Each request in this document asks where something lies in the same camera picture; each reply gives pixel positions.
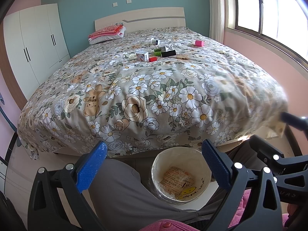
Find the window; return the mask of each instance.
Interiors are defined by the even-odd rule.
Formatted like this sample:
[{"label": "window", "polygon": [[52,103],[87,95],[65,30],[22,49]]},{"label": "window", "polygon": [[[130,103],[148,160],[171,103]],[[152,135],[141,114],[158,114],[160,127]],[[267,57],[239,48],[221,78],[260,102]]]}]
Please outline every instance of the window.
[{"label": "window", "polygon": [[236,0],[235,29],[308,62],[308,15],[298,0]]}]

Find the gray pants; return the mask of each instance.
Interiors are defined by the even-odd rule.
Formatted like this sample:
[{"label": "gray pants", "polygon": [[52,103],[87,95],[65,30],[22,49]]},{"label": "gray pants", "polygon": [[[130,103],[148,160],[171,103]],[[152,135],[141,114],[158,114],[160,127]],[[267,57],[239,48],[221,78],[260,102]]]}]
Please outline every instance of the gray pants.
[{"label": "gray pants", "polygon": [[[230,151],[228,156],[246,168],[260,170],[265,166],[247,142]],[[89,193],[98,218],[109,231],[138,231],[161,219],[184,223],[210,219],[226,194],[219,187],[200,210],[180,210],[152,195],[141,184],[140,175],[135,169],[112,159],[103,162]]]}]

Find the wardrobe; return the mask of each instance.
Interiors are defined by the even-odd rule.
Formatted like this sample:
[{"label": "wardrobe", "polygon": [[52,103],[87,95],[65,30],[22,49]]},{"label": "wardrobe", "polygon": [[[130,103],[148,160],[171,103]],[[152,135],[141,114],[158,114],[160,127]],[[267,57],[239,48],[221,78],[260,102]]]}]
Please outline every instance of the wardrobe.
[{"label": "wardrobe", "polygon": [[3,33],[12,71],[27,100],[70,59],[57,4],[35,6],[6,16]]}]

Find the floral bedspread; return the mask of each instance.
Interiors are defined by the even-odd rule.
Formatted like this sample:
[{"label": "floral bedspread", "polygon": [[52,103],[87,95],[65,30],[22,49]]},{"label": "floral bedspread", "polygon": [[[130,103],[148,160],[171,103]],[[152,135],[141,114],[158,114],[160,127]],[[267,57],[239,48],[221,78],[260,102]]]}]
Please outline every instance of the floral bedspread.
[{"label": "floral bedspread", "polygon": [[[170,58],[138,62],[152,37],[173,44]],[[196,39],[204,47],[194,45]],[[88,47],[42,84],[21,112],[18,134],[32,159],[70,147],[108,156],[215,144],[268,126],[281,135],[287,111],[280,85],[262,68],[188,28],[142,30]]]}]

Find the green object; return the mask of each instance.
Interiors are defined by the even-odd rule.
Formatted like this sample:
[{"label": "green object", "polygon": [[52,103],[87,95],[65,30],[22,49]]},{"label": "green object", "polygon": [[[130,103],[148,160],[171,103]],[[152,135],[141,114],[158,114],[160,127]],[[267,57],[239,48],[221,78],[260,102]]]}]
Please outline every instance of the green object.
[{"label": "green object", "polygon": [[161,51],[159,51],[159,52],[154,52],[153,53],[155,56],[161,56]]}]

